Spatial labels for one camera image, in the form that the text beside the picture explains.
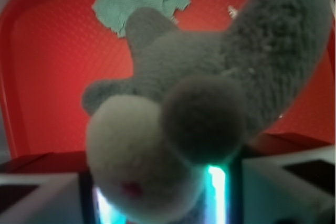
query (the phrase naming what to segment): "gray fur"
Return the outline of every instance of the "gray fur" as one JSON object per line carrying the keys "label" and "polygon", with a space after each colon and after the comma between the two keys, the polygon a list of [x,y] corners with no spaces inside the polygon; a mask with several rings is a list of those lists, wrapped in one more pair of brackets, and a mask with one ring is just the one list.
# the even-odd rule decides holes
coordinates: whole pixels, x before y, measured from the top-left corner
{"label": "gray fur", "polygon": [[[163,110],[177,106],[180,99],[180,106],[187,112],[191,101],[186,98],[192,98],[194,91],[189,89],[190,94],[186,96],[186,91],[181,93],[179,89],[173,89],[175,85],[186,77],[201,74],[215,75],[225,82],[228,78],[225,73],[232,71],[230,77],[239,85],[237,89],[244,93],[247,108],[244,137],[249,140],[274,123],[305,85],[326,47],[330,24],[329,0],[250,0],[229,29],[222,33],[180,31],[156,10],[140,8],[131,15],[126,29],[135,65],[132,80],[94,83],[83,96],[83,107],[92,114],[109,96],[133,93],[159,103],[168,95],[175,105],[166,102]],[[163,112],[163,115],[169,115],[169,120],[162,120],[166,139],[185,141],[179,146],[185,146],[191,139],[199,139],[199,131],[184,132],[188,124],[182,124],[182,121],[194,122],[193,128],[206,135],[210,129],[207,125],[220,126],[221,121],[242,113],[232,110],[229,115],[213,113],[203,120],[192,118],[202,114],[207,104],[216,104],[219,108],[226,106],[226,100],[212,95],[218,89],[216,82],[200,81],[198,85],[202,84],[207,85],[203,90],[210,93],[202,94],[199,104],[193,107],[194,113],[182,116]],[[177,132],[184,132],[188,137],[177,137]],[[219,149],[225,157],[229,151],[224,149],[231,141],[226,139],[228,135],[230,133],[222,130],[209,132],[208,138],[204,139],[205,150],[208,143],[222,139],[223,146]],[[239,139],[240,143],[240,137],[237,135],[232,140]],[[196,156],[199,147],[188,151],[195,153],[187,155]],[[208,162],[217,159],[217,155],[214,153],[211,158],[211,153],[205,154],[210,158]]]}
{"label": "gray fur", "polygon": [[230,78],[185,78],[163,101],[164,133],[181,158],[216,165],[245,139],[244,105],[238,83]]}

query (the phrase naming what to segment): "stuffed animal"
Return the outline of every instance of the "stuffed animal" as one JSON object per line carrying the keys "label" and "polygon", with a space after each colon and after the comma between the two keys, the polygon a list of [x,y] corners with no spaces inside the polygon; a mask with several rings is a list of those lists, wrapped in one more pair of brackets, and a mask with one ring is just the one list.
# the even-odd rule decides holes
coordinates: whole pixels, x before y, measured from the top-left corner
{"label": "stuffed animal", "polygon": [[126,25],[133,77],[95,82],[82,98],[94,182],[137,223],[192,224],[207,166],[230,162],[278,119],[330,28],[329,0],[249,0],[223,32],[181,31],[136,10]]}

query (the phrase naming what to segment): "white object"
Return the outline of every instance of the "white object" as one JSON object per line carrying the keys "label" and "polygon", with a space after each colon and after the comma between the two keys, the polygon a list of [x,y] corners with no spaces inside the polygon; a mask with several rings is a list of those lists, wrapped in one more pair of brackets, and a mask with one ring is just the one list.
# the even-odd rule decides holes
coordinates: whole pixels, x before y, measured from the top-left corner
{"label": "white object", "polygon": [[283,168],[316,160],[334,165],[335,146],[243,161],[244,222],[331,223],[335,197]]}
{"label": "white object", "polygon": [[1,185],[38,185],[38,188],[0,214],[0,223],[83,223],[77,174],[1,174]]}

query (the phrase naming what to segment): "glowing light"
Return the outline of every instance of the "glowing light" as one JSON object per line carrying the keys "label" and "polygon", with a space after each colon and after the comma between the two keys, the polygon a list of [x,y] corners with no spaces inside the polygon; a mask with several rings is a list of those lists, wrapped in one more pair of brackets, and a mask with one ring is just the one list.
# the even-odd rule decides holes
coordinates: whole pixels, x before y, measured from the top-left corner
{"label": "glowing light", "polygon": [[[219,168],[210,166],[206,180],[206,205],[204,223],[225,224],[225,182],[226,174]],[[100,190],[97,189],[98,214],[100,224],[126,224],[126,217],[119,213],[107,202]]]}
{"label": "glowing light", "polygon": [[100,224],[126,224],[126,217],[119,213],[97,189]]}
{"label": "glowing light", "polygon": [[226,223],[226,205],[225,205],[225,173],[218,167],[209,167],[209,173],[212,176],[212,186],[215,188],[216,204],[216,224]]}

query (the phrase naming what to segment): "plush head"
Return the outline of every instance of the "plush head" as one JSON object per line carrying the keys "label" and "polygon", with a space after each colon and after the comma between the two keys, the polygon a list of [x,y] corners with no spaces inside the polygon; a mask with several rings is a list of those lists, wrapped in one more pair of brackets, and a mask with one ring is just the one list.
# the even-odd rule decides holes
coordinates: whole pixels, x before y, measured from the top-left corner
{"label": "plush head", "polygon": [[318,64],[330,25],[329,0],[249,0],[213,33],[135,11],[126,25],[133,77],[83,95],[88,162],[103,194],[139,223],[192,211],[205,167],[229,162],[278,119]]}

